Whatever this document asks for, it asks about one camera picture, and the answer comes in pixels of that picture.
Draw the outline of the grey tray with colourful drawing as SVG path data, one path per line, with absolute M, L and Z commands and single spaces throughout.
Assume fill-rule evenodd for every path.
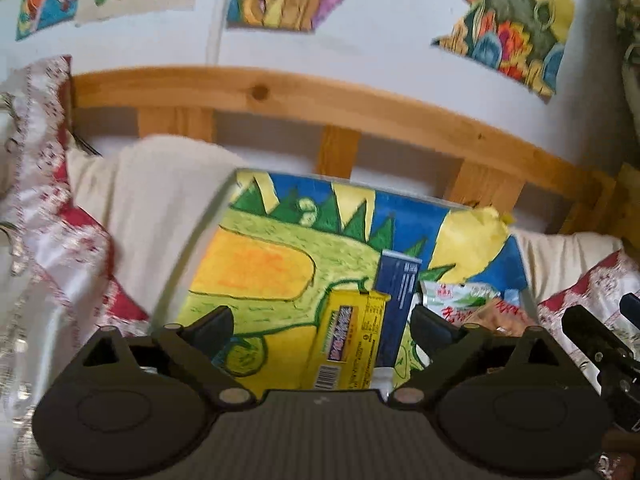
M 420 281 L 488 284 L 517 307 L 528 289 L 518 245 L 491 208 L 242 170 L 177 320 L 229 307 L 234 332 L 215 364 L 254 393 L 301 389 L 329 293 L 374 290 L 384 249 L 422 264 L 395 366 L 374 366 L 371 388 L 396 387 L 427 366 L 409 330 Z

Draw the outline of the landscape flowers wall drawing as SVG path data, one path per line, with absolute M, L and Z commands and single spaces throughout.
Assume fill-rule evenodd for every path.
M 515 80 L 548 101 L 565 52 L 574 0 L 464 0 L 469 9 L 432 45 Z

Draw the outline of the clear rice cake snack packet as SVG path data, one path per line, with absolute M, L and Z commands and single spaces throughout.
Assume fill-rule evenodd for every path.
M 476 309 L 463 323 L 475 323 L 507 337 L 521 337 L 530 326 L 536 325 L 524 310 L 498 298 Z

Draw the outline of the dark blue snack box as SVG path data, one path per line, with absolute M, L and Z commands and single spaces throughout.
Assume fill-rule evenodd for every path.
M 394 367 L 404 333 L 422 260 L 384 249 L 378 262 L 374 290 L 386 301 L 376 367 Z

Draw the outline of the yellow snack bar wrapper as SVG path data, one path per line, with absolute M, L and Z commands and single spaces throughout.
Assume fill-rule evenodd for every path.
M 322 311 L 300 388 L 366 390 L 370 387 L 386 302 L 371 290 L 332 290 Z

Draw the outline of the green white snack packet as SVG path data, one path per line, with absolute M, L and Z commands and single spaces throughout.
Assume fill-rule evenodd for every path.
M 420 286 L 424 307 L 454 325 L 462 324 L 476 309 L 500 296 L 497 289 L 483 283 L 420 281 Z

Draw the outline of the wooden sofa frame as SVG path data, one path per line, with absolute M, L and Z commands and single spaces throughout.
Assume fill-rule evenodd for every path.
M 446 199 L 510 212 L 525 185 L 572 204 L 561 233 L 593 231 L 639 244 L 639 174 L 617 178 L 575 166 L 534 144 L 441 107 L 356 84 L 236 67 L 143 67 L 81 74 L 76 110 L 130 107 L 139 136 L 214 142 L 218 112 L 308 122 L 321 128 L 316 174 L 347 178 L 365 133 L 452 156 Z

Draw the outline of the floral satin sofa cover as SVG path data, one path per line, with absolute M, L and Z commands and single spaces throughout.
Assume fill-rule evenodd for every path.
M 73 199 L 68 56 L 2 82 L 1 135 L 1 475 L 40 479 L 43 393 L 98 328 L 141 335 L 149 317 L 114 278 L 111 237 Z

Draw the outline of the white wall pipe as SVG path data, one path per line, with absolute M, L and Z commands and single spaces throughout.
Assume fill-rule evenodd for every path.
M 230 0 L 214 0 L 212 20 L 209 24 L 205 47 L 205 64 L 217 65 L 222 34 L 226 28 L 228 4 Z

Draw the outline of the cream cushion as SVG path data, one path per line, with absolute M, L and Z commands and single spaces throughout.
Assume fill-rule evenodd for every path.
M 71 146 L 66 165 L 75 205 L 113 241 L 115 280 L 152 320 L 173 316 L 244 160 L 157 134 L 107 156 Z

